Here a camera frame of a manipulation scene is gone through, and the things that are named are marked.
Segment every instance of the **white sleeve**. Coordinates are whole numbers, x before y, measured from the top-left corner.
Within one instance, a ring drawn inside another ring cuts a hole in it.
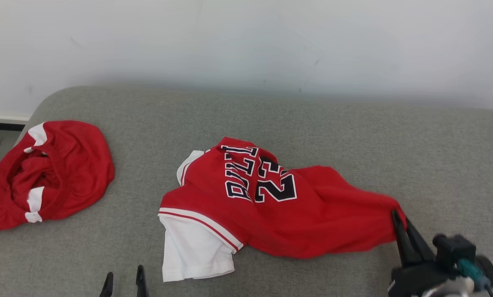
[[[165,226],[164,282],[213,278],[233,272],[233,250],[199,224],[160,217]]]

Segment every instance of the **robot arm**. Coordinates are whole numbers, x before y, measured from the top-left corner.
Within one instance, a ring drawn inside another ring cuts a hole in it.
[[[401,267],[391,272],[389,297],[468,297],[473,291],[487,290],[493,297],[493,265],[476,256],[476,246],[462,235],[436,235],[429,248],[406,218],[407,226],[392,213]]]

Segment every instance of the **white wall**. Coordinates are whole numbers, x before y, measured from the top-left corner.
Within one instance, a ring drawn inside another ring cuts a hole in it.
[[[0,114],[123,79],[493,108],[493,1],[0,0]]]

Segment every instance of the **gray sofa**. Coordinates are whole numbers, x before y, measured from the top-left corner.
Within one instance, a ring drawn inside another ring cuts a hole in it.
[[[387,295],[394,243],[308,260],[247,247],[231,274],[163,283],[162,196],[192,150],[224,136],[256,143],[284,167],[334,167],[396,198],[427,241],[461,233],[493,261],[493,111],[75,87],[48,97],[25,130],[47,120],[98,126],[116,178],[78,214],[0,231],[0,296],[95,297],[112,271],[113,296],[133,297],[139,264],[151,297]]]

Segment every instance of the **basketball jersey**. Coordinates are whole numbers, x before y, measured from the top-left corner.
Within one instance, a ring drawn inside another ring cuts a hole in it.
[[[231,254],[245,245],[293,258],[370,250],[395,240],[394,209],[405,219],[395,199],[331,167],[285,170],[270,152],[228,137],[193,151],[177,177],[158,214],[165,282],[233,272]]]
[[[71,216],[101,199],[113,179],[97,127],[76,120],[38,124],[0,162],[0,230]]]

